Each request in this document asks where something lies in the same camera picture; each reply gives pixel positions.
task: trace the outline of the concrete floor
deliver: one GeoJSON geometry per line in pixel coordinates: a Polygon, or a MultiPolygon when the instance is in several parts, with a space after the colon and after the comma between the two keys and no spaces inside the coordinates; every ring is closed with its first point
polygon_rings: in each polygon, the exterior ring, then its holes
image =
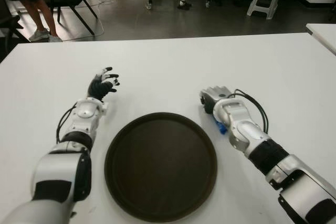
{"type": "MultiPolygon", "coordinates": [[[[221,7],[205,0],[189,0],[189,11],[176,8],[179,0],[153,0],[152,10],[147,10],[147,0],[87,0],[100,17],[98,20],[81,4],[77,11],[95,32],[92,37],[84,25],[68,9],[62,9],[61,24],[57,24],[63,40],[129,40],[207,37],[273,33],[299,33],[306,31],[306,23],[329,23],[329,8],[306,8],[297,0],[280,0],[272,20],[264,14],[246,16],[250,1],[241,7],[233,0],[223,0],[221,7]]],[[[35,25],[28,14],[22,13],[22,33],[29,37],[35,25]]]]}

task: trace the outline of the white table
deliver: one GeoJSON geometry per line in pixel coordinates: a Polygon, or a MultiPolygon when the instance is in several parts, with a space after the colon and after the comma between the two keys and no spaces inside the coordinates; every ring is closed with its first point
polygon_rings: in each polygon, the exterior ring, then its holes
{"type": "MultiPolygon", "coordinates": [[[[278,192],[203,111],[199,91],[214,85],[254,96],[268,114],[273,139],[336,185],[336,57],[308,33],[22,44],[0,64],[1,218],[30,200],[32,171],[53,147],[59,118],[86,94],[96,71],[107,66],[120,74],[121,85],[106,97],[110,109],[91,156],[92,191],[76,205],[72,224],[145,223],[114,202],[103,164],[119,130],[159,111],[202,126],[218,159],[213,193],[176,223],[291,223],[278,204],[278,192]]],[[[261,123],[257,109],[246,104],[261,123]]]]}
{"type": "Polygon", "coordinates": [[[307,24],[312,36],[336,55],[336,24],[307,24]]]}

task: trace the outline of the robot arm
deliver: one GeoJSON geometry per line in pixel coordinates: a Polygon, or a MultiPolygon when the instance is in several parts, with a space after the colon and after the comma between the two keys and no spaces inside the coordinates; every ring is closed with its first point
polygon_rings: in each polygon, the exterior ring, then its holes
{"type": "Polygon", "coordinates": [[[90,151],[99,119],[106,113],[102,102],[119,85],[117,74],[105,68],[92,80],[85,99],[69,110],[72,123],[65,136],[38,163],[31,184],[32,200],[13,210],[3,224],[66,224],[77,201],[91,190],[90,151]]]}
{"type": "Polygon", "coordinates": [[[275,189],[282,188],[280,205],[294,223],[336,223],[336,190],[325,179],[263,132],[251,119],[244,103],[230,98],[226,87],[201,91],[207,113],[228,129],[231,145],[266,176],[275,189]]]}

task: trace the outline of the round tray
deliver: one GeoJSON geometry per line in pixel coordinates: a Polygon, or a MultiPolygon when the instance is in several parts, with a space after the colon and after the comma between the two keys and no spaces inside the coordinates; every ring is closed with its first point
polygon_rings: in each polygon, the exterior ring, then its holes
{"type": "Polygon", "coordinates": [[[105,159],[112,197],[146,221],[178,220],[211,193],[217,175],[215,149],[196,123],[181,115],[153,113],[126,125],[105,159]]]}

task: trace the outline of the black cable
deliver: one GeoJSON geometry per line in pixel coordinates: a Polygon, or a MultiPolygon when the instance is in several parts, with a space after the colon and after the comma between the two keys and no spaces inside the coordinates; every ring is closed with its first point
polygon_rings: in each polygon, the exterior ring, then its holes
{"type": "MultiPolygon", "coordinates": [[[[242,91],[242,90],[240,90],[240,89],[236,89],[236,90],[235,90],[235,93],[236,93],[237,91],[240,92],[240,93],[243,93],[244,95],[246,95],[246,96],[248,96],[248,97],[250,97],[250,98],[253,99],[257,104],[259,104],[253,97],[251,97],[250,95],[248,95],[248,94],[245,93],[244,91],[242,91]]],[[[263,111],[263,114],[264,114],[264,116],[265,116],[265,119],[266,119],[266,133],[268,133],[268,126],[269,126],[269,123],[268,123],[268,117],[267,117],[267,114],[266,114],[264,108],[263,108],[260,104],[259,104],[259,106],[260,106],[260,108],[261,108],[261,110],[263,111]]]]}
{"type": "Polygon", "coordinates": [[[57,129],[56,129],[56,144],[58,144],[58,143],[60,142],[60,140],[59,140],[59,132],[60,132],[62,126],[63,126],[63,124],[68,120],[68,118],[69,118],[69,116],[70,116],[72,110],[76,107],[76,104],[77,104],[77,103],[75,103],[71,108],[69,108],[69,109],[63,114],[63,116],[61,117],[61,119],[59,120],[58,125],[57,125],[57,129]]]}
{"type": "Polygon", "coordinates": [[[250,95],[248,95],[247,93],[243,92],[240,89],[236,89],[234,93],[228,96],[228,98],[235,97],[236,95],[244,97],[245,99],[249,100],[251,103],[253,103],[257,107],[257,109],[259,110],[261,114],[262,120],[263,120],[262,122],[264,125],[264,132],[268,134],[268,117],[267,117],[265,110],[262,108],[262,106],[253,97],[251,97],[250,95]]]}

